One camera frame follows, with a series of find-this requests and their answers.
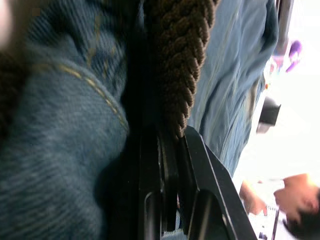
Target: brown braided rope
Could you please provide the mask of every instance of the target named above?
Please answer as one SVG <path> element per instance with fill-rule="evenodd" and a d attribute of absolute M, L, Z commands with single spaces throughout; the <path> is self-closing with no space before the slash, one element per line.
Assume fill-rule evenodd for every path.
<path fill-rule="evenodd" d="M 145 24 L 166 126 L 182 138 L 219 0 L 146 0 Z"/>

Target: dark hair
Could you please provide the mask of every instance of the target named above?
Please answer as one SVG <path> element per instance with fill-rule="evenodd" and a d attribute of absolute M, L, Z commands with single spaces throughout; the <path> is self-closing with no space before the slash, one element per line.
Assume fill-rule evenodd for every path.
<path fill-rule="evenodd" d="M 317 194 L 320 204 L 320 188 Z M 303 240 L 320 239 L 320 210 L 314 214 L 300 211 L 301 224 L 296 221 L 287 221 L 286 229 L 296 238 Z"/>

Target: blue jeans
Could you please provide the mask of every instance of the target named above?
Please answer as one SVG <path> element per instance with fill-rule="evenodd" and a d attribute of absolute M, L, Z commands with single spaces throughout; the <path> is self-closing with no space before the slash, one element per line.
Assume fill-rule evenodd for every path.
<path fill-rule="evenodd" d="M 30 74 L 0 148 L 0 239 L 106 237 L 93 192 L 132 131 L 122 96 L 137 81 L 127 74 L 127 46 L 129 33 L 145 36 L 138 10 L 142 16 L 136 1 L 54 0 L 34 19 Z M 254 83 L 277 40 L 276 22 L 272 0 L 222 0 L 217 10 L 189 124 L 231 172 L 249 134 L 247 93 L 257 86 L 255 100 L 261 91 Z M 147 78 L 148 63 L 140 67 Z"/>

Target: hand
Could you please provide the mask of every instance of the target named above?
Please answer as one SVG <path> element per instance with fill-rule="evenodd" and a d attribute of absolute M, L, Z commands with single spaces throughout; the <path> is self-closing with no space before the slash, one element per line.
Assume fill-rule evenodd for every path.
<path fill-rule="evenodd" d="M 261 212 L 263 212 L 265 216 L 268 214 L 267 205 L 256 194 L 244 199 L 244 207 L 248 214 L 252 213 L 254 215 L 259 215 Z"/>

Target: braided strap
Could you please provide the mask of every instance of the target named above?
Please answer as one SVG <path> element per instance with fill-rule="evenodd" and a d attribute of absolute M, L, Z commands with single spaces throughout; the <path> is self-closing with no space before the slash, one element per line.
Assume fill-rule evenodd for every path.
<path fill-rule="evenodd" d="M 219 0 L 146 0 L 145 24 L 166 126 L 181 138 Z"/>

